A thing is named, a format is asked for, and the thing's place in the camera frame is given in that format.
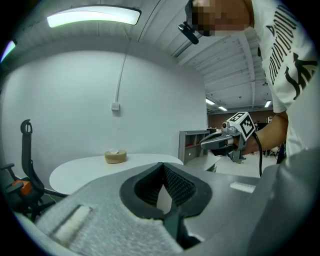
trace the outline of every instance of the fluorescent light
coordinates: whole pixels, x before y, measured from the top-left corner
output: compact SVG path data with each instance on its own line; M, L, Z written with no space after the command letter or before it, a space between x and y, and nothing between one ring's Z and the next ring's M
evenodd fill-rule
M214 103L211 100L208 100L207 98L205 99L205 102L209 105L214 105Z
M141 12L114 6L86 6L57 12L47 18L51 28L82 21L109 21L136 25Z
M265 107L265 108L269 107L270 103L271 103L271 100L268 100L268 101L266 102L266 104L265 104L264 107Z
M228 111L226 108L224 108L223 106L220 106L219 109L223 110L223 111Z
M6 46L3 55L1 57L1 61L2 62L4 60L4 58L16 47L16 44L13 41L10 41L8 43L8 45Z

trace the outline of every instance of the office chair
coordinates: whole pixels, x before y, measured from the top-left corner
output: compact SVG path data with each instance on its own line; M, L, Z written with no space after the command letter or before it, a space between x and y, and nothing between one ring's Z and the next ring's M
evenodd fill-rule
M41 215L41 211L52 206L56 202L43 204L41 197L45 193L45 186L38 178L33 161L31 159L31 140L32 140L32 125L30 119L22 122L20 126L22 132L22 154L21 165L27 177L18 179L12 167L13 163L2 166L1 170L7 170L14 182L5 188L6 197L8 198L11 207L14 211L23 215L31 214L31 220L34 222L36 217Z

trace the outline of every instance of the black cable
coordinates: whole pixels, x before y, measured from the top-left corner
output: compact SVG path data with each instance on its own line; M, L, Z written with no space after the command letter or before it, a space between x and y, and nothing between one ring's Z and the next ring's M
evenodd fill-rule
M261 143L260 143L260 140L256 134L256 132L254 132L252 134L252 136L255 138L256 142L258 143L258 146L259 146L259 153L260 153L260 158L259 158L259 174L260 174L260 177L262 176L262 147L261 147Z

